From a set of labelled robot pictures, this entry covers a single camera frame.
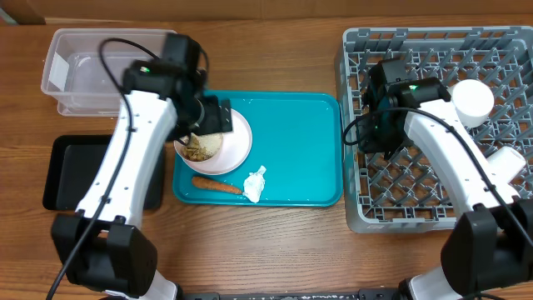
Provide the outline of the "white tissue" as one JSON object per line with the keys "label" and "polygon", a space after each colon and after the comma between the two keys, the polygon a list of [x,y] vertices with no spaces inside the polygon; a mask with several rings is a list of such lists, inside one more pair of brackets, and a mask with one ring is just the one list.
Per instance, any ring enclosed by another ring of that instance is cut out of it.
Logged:
{"label": "white tissue", "polygon": [[264,166],[260,166],[256,172],[250,172],[243,183],[243,195],[252,203],[260,201],[260,196],[265,187],[264,173],[266,170]]}

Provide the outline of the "teal serving tray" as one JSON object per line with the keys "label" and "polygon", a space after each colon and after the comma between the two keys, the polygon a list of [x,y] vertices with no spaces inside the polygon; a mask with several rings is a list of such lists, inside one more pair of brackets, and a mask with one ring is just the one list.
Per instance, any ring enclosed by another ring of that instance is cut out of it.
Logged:
{"label": "teal serving tray", "polygon": [[335,204],[342,195],[341,113],[336,99],[313,92],[216,91],[249,123],[252,147],[235,170],[214,180],[241,187],[265,167],[263,207]]}

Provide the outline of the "orange carrot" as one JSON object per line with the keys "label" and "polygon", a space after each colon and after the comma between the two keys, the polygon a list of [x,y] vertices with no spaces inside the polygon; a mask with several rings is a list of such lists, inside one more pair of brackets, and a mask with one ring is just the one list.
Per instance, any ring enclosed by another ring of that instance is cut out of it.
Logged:
{"label": "orange carrot", "polygon": [[234,187],[232,185],[225,184],[223,182],[218,182],[206,177],[193,177],[192,178],[192,185],[196,188],[205,189],[205,190],[211,190],[211,191],[218,191],[223,193],[231,193],[231,194],[242,194],[242,190],[238,187]]}

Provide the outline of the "grey dishwasher rack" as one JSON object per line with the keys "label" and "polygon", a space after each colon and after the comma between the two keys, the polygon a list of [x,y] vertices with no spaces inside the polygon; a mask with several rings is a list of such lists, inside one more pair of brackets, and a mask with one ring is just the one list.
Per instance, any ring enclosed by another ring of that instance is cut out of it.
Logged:
{"label": "grey dishwasher rack", "polygon": [[[532,30],[508,27],[349,28],[335,58],[342,124],[366,112],[362,97],[369,70],[384,59],[402,60],[412,79],[446,86],[476,79],[491,88],[495,106],[470,131],[485,155],[514,148],[532,158]],[[423,233],[455,225],[452,204],[416,147],[390,159],[343,148],[346,221],[357,233]]]}

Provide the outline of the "clear plastic bin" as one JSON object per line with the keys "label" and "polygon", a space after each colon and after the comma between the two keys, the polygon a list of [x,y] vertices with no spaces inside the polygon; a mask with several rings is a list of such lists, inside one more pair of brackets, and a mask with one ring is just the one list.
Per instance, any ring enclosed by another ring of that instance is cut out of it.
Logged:
{"label": "clear plastic bin", "polygon": [[98,45],[107,38],[124,38],[156,55],[169,29],[63,28],[57,30],[47,52],[41,90],[57,100],[66,117],[114,117],[121,97],[98,58]]}

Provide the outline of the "pink bowl with food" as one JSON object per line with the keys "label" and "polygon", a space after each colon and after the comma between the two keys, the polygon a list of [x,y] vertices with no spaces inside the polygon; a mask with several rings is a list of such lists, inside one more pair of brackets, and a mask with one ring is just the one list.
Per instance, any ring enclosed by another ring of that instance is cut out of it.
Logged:
{"label": "pink bowl with food", "polygon": [[221,133],[201,136],[191,133],[175,140],[174,146],[177,153],[185,160],[204,162],[213,158],[222,149],[222,141]]}

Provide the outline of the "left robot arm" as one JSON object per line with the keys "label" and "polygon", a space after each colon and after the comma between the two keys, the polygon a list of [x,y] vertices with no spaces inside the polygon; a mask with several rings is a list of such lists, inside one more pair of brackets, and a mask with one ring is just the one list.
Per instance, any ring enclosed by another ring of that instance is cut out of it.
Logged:
{"label": "left robot arm", "polygon": [[187,35],[168,33],[160,54],[134,61],[112,84],[122,102],[90,188],[74,214],[55,217],[51,235],[59,279],[108,299],[182,298],[157,269],[157,249],[141,230],[144,202],[167,141],[228,133],[231,105],[204,93],[207,60]]}

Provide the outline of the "white bowl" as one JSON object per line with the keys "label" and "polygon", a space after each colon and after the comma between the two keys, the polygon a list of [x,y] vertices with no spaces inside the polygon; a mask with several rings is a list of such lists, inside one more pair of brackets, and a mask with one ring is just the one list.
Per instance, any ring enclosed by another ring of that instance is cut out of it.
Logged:
{"label": "white bowl", "polygon": [[489,116],[495,98],[491,89],[475,79],[466,79],[447,88],[461,123],[468,128],[479,127]]}

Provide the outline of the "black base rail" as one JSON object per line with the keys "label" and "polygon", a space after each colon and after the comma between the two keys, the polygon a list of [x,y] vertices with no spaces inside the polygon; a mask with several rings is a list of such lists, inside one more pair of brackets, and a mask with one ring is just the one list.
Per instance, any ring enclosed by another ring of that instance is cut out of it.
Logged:
{"label": "black base rail", "polygon": [[401,300],[407,299],[397,288],[365,288],[355,292],[301,292],[220,294],[186,293],[183,300]]}

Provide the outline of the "black tray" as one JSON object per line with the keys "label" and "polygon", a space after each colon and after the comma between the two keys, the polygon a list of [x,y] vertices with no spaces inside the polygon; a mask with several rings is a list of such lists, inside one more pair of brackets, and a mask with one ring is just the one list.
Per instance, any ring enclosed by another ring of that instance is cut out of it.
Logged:
{"label": "black tray", "polygon": [[90,188],[102,163],[110,135],[62,135],[53,145],[42,205],[73,211]]}

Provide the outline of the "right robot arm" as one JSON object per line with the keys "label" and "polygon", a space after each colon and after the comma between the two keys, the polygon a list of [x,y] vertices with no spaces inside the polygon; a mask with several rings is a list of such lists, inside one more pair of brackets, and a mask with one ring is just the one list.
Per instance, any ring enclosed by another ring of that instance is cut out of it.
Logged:
{"label": "right robot arm", "polygon": [[368,74],[367,114],[349,125],[363,153],[392,156],[414,143],[444,186],[456,225],[440,265],[400,283],[397,299],[489,298],[495,288],[532,279],[532,202],[512,187],[526,165],[511,147],[485,156],[468,133],[491,113],[490,88],[475,79],[451,87],[411,79],[397,58]]}

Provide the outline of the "pink plate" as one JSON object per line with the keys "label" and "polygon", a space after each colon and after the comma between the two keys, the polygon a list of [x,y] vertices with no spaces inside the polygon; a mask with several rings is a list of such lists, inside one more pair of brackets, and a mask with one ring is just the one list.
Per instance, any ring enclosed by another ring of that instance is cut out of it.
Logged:
{"label": "pink plate", "polygon": [[174,142],[174,148],[182,161],[194,171],[206,175],[222,175],[237,169],[252,148],[252,130],[248,121],[235,109],[232,109],[232,132],[222,134],[219,151],[204,162],[193,162],[182,156],[183,146]]}

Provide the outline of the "white cup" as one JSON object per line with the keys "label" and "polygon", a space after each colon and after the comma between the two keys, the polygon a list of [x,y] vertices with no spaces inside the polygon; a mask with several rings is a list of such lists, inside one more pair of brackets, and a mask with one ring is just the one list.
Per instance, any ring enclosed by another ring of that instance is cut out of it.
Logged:
{"label": "white cup", "polygon": [[501,180],[510,183],[525,167],[525,158],[512,147],[502,147],[492,153],[487,162]]}

